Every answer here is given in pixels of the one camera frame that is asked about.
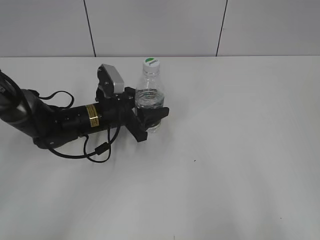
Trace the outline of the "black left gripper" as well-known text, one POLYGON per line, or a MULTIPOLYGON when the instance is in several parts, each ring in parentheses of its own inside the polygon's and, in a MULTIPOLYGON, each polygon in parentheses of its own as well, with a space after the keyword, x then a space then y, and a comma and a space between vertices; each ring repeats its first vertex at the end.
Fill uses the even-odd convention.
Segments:
POLYGON ((123 93, 114 93, 105 97, 101 89, 96 90, 96 110, 99 116, 99 127, 118 128, 125 126, 138 143, 146 141, 148 133, 145 129, 158 126, 161 120, 169 115, 168 107, 138 108, 135 107, 135 89, 125 87, 123 93))

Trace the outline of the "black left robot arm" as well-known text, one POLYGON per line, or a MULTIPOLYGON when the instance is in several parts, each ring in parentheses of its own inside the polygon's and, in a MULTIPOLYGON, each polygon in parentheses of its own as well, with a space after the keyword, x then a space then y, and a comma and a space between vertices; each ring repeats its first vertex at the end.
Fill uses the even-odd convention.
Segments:
POLYGON ((168 107, 133 111, 136 91, 125 87, 117 69, 102 64, 97 70, 96 102, 74 107, 48 105, 31 89, 21 89, 0 74, 0 118, 30 136, 41 149, 53 149, 79 137, 125 126, 137 142, 147 140, 147 129, 167 117, 168 107))

